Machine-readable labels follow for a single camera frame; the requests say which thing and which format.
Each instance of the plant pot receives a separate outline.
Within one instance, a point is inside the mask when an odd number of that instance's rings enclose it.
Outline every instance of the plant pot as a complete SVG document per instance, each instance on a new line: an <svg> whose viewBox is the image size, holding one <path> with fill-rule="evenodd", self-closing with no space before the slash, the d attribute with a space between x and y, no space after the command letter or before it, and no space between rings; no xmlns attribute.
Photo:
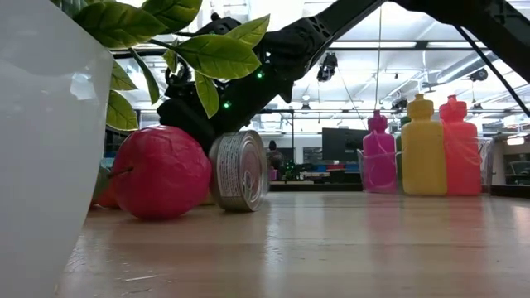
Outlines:
<svg viewBox="0 0 530 298"><path fill-rule="evenodd" d="M94 190L112 63L50 1L0 4L2 296L53 296Z"/></svg>

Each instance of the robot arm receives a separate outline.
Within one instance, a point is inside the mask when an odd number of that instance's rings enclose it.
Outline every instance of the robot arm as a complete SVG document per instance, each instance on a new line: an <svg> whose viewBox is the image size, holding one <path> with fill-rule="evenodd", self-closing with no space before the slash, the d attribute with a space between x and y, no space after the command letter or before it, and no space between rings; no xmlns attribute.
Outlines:
<svg viewBox="0 0 530 298"><path fill-rule="evenodd" d="M530 81L530 21L506 0L395 0L407 10L425 12L436 20L462 26L477 36L526 81ZM255 48L262 66L243 79L218 84L219 111L208 119L193 83L171 85L157 112L161 124L180 127L205 151L215 138L237 132L280 95L290 103L294 82L324 55L333 41L384 3L382 0L337 0L323 12L305 17L280 31L268 32ZM237 26L213 20L198 34L224 34Z"/></svg>

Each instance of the bottle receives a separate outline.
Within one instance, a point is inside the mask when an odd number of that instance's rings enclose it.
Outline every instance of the bottle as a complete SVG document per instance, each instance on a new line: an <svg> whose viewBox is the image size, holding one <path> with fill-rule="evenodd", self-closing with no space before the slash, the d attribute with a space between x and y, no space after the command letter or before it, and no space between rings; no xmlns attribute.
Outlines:
<svg viewBox="0 0 530 298"><path fill-rule="evenodd" d="M482 192L477 127L464 121L467 104L449 96L440 106L446 153L447 194L480 195Z"/></svg>
<svg viewBox="0 0 530 298"><path fill-rule="evenodd" d="M408 116L405 116L399 119L399 122L401 123L401 129L403 130L405 124L411 122L411 119ZM403 162L401 157L403 149L401 134L396 137L396 151L397 189L399 192L403 192Z"/></svg>
<svg viewBox="0 0 530 298"><path fill-rule="evenodd" d="M396 192L396 143L394 137L385 132L387 118L379 110L368 119L370 134L363 138L364 188L368 192Z"/></svg>
<svg viewBox="0 0 530 298"><path fill-rule="evenodd" d="M443 127L432 121L433 103L417 94L407 106L411 122L402 129L403 189L409 195L445 195Z"/></svg>

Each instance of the small plant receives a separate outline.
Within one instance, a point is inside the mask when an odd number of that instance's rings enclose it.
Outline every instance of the small plant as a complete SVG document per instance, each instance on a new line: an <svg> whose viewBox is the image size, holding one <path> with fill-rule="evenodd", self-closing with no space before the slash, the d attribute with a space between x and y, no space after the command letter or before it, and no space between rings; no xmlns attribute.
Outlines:
<svg viewBox="0 0 530 298"><path fill-rule="evenodd" d="M195 70L195 87L208 118L219 110L219 95L212 79L240 79L259 66L253 48L267 31L269 16L247 22L223 36L194 36L179 43L153 39L185 29L199 13L202 0L146 0L140 8L114 0L51 0L94 39L110 50L127 49L147 81L151 104L160 99L155 78L133 49L141 43L167 48L167 66L176 72L177 56ZM138 129L137 115L121 92L137 89L114 61L108 96L107 125L118 130Z"/></svg>

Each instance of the monitor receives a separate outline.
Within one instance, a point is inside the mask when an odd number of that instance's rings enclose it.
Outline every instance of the monitor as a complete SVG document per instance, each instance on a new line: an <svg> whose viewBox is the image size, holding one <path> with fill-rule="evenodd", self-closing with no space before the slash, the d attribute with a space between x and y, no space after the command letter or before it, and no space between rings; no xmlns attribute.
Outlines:
<svg viewBox="0 0 530 298"><path fill-rule="evenodd" d="M276 148L276 150L283 154L285 161L293 161L295 158L292 148Z"/></svg>
<svg viewBox="0 0 530 298"><path fill-rule="evenodd" d="M357 161L357 150L363 150L367 130L322 128L322 159L327 161Z"/></svg>

